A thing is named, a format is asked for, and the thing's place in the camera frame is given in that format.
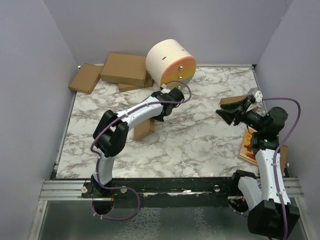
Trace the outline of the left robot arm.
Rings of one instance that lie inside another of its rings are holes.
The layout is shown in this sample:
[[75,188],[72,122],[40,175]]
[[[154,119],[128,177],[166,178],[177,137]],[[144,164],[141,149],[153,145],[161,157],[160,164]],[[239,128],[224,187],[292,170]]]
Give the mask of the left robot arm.
[[154,91],[136,106],[119,112],[107,110],[102,115],[90,146],[90,151],[97,154],[95,170],[91,176],[93,191],[97,196],[106,197],[115,189],[109,184],[113,179],[115,156],[124,149],[129,131],[146,120],[164,121],[164,117],[169,116],[174,108],[189,100],[176,87],[171,90],[163,88]]

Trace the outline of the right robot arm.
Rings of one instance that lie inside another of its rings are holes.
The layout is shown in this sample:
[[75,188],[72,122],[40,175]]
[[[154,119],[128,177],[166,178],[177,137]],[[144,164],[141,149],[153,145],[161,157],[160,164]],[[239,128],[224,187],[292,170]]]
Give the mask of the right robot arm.
[[300,218],[299,209],[292,206],[281,170],[279,133],[288,118],[281,107],[271,108],[264,116],[250,109],[257,102],[247,96],[238,102],[221,104],[216,113],[228,125],[244,123],[254,131],[250,147],[259,168],[254,173],[237,170],[232,175],[229,189],[243,195],[248,207],[247,226],[252,234],[269,239],[286,240]]

